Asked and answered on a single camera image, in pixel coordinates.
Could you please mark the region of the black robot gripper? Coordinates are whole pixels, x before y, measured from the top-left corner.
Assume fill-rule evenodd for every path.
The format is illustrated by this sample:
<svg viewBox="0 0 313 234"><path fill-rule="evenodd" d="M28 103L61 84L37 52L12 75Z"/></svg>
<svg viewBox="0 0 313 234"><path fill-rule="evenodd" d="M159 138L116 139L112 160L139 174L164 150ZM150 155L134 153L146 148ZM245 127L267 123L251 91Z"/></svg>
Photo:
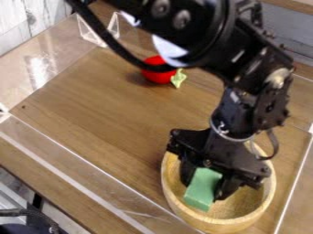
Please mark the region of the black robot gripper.
<svg viewBox="0 0 313 234"><path fill-rule="evenodd" d="M242 186L258 189L271 175L271 169L247 147L222 139L210 128L200 131L174 129L167 151L178 155L179 179L184 186L190 184L196 168L222 174L214 200L224 200Z"/></svg>

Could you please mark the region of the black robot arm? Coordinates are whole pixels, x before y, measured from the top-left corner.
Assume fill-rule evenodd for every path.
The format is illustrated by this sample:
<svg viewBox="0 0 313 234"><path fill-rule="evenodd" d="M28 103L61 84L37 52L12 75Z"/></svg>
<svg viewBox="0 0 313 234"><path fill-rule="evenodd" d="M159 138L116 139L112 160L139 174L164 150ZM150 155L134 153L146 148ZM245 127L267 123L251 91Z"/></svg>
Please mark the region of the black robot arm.
<svg viewBox="0 0 313 234"><path fill-rule="evenodd" d="M263 31L258 0L105 0L151 33L166 64L198 68L224 85L210 126L175 129L167 149L180 161L188 184L199 167L220 173L214 198L241 186L259 187L271 170L265 157L245 146L289 117L291 57Z"/></svg>

